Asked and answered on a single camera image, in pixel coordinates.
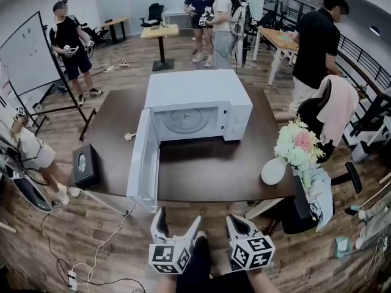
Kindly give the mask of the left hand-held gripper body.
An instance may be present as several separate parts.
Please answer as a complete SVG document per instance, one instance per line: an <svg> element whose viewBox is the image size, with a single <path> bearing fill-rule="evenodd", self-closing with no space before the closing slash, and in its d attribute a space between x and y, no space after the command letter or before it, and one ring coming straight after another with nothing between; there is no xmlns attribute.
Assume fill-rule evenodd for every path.
<svg viewBox="0 0 391 293"><path fill-rule="evenodd" d="M181 275L191 259L192 240L157 237L149 245L148 263L160 274Z"/></svg>

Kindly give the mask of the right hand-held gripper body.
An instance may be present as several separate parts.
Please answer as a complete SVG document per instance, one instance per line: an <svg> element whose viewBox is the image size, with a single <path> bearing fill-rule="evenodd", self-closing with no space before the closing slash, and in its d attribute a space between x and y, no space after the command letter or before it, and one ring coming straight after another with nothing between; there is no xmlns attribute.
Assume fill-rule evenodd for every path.
<svg viewBox="0 0 391 293"><path fill-rule="evenodd" d="M276 247L269 236L254 236L230 241L232 271L250 271L269 266Z"/></svg>

